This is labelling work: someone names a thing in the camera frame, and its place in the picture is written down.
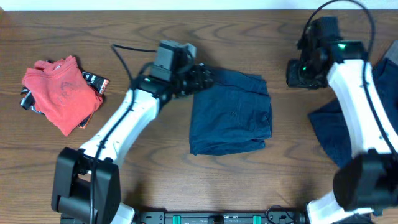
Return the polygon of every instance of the folded cloth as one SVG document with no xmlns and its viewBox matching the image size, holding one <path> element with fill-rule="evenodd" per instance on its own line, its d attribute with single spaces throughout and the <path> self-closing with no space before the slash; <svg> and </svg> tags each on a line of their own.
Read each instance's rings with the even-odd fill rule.
<svg viewBox="0 0 398 224">
<path fill-rule="evenodd" d="M 398 65 L 384 59 L 373 68 L 373 80 L 389 121 L 398 132 Z M 343 112 L 334 100 L 308 116 L 326 154 L 343 167 L 351 160 L 351 142 Z"/>
<path fill-rule="evenodd" d="M 65 136 L 103 101 L 87 85 L 72 56 L 54 63 L 36 62 L 34 68 L 27 69 L 22 84 L 32 92 L 36 110 L 43 112 Z"/>
<path fill-rule="evenodd" d="M 272 132 L 266 81 L 230 70 L 213 73 L 215 85 L 193 98 L 191 153 L 220 156 L 263 149 Z"/>
</svg>

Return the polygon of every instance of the wooden surface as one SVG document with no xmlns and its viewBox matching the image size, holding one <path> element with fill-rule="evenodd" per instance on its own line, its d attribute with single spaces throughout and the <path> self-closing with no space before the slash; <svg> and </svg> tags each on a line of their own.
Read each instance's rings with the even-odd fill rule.
<svg viewBox="0 0 398 224">
<path fill-rule="evenodd" d="M 309 112 L 334 98 L 330 89 L 288 89 L 285 69 L 311 11 L 5 12 L 0 23 L 0 223 L 57 223 L 50 208 L 55 161 L 77 149 L 122 102 L 126 72 L 109 43 L 156 49 L 161 39 L 192 43 L 197 62 L 261 74 L 274 115 L 273 137 L 263 150 L 193 156 L 188 132 L 192 98 L 169 103 L 139 136 L 121 169 L 123 201 L 176 210 L 265 210 L 294 207 L 331 190 L 337 167 L 320 147 Z M 347 39 L 368 42 L 361 11 L 337 15 Z M 398 37 L 397 11 L 374 11 L 377 36 L 372 63 Z M 45 116 L 18 102 L 26 68 L 37 60 L 80 59 L 87 72 L 111 80 L 106 102 L 86 129 L 65 137 Z M 136 73 L 154 54 L 123 52 Z M 388 210 L 377 223 L 398 222 Z"/>
</svg>

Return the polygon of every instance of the blue fabric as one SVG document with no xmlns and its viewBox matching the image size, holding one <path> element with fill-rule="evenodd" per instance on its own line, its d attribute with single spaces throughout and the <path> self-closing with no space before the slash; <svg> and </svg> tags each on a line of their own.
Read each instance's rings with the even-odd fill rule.
<svg viewBox="0 0 398 224">
<path fill-rule="evenodd" d="M 215 85 L 193 97 L 191 153 L 220 156 L 263 149 L 272 132 L 266 81 L 231 70 L 213 73 Z"/>
<path fill-rule="evenodd" d="M 373 68 L 373 80 L 389 121 L 398 132 L 398 66 L 384 59 Z M 339 167 L 346 165 L 351 160 L 351 143 L 338 100 L 333 100 L 308 117 L 326 154 Z"/>
</svg>

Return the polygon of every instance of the tabletop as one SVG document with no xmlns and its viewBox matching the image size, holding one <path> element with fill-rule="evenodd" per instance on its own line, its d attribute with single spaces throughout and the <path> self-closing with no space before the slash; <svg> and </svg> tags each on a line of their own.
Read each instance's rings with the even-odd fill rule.
<svg viewBox="0 0 398 224">
<path fill-rule="evenodd" d="M 319 145 L 307 115 L 335 98 L 331 89 L 287 88 L 287 62 L 311 11 L 53 11 L 4 12 L 0 22 L 0 223 L 59 223 L 50 207 L 55 161 L 78 149 L 116 111 L 128 77 L 110 44 L 156 49 L 162 39 L 191 43 L 197 63 L 260 74 L 272 99 L 266 148 L 227 156 L 190 154 L 192 96 L 171 101 L 141 133 L 121 168 L 122 201 L 168 211 L 265 210 L 301 206 L 332 189 L 337 166 Z M 372 11 L 373 64 L 398 37 L 397 11 Z M 338 16 L 346 39 L 369 38 L 361 11 Z M 21 80 L 38 60 L 78 57 L 80 67 L 110 79 L 106 100 L 86 129 L 65 137 L 45 116 L 19 106 Z M 122 51 L 137 73 L 155 55 Z M 376 223 L 398 222 L 386 210 Z"/>
</svg>

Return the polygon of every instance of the wood grain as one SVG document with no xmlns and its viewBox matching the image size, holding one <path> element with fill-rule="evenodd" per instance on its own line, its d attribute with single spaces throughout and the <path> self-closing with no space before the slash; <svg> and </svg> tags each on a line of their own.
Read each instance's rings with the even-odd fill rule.
<svg viewBox="0 0 398 224">
<path fill-rule="evenodd" d="M 139 136 L 121 169 L 123 201 L 177 210 L 265 210 L 294 207 L 331 190 L 337 167 L 323 152 L 307 119 L 334 98 L 330 89 L 288 89 L 287 61 L 311 11 L 4 12 L 0 23 L 0 223 L 57 223 L 51 211 L 55 161 L 78 148 L 123 100 L 128 78 L 109 44 L 156 49 L 161 39 L 192 43 L 197 62 L 261 74 L 274 111 L 264 150 L 193 156 L 188 132 L 192 98 L 175 100 Z M 340 18 L 347 39 L 368 41 L 360 11 L 322 11 Z M 377 36 L 372 63 L 398 37 L 397 11 L 373 11 Z M 80 59 L 87 72 L 111 80 L 106 102 L 86 129 L 69 137 L 44 116 L 19 105 L 21 80 L 37 60 Z M 123 52 L 133 73 L 154 54 Z M 398 222 L 388 210 L 377 223 Z"/>
</svg>

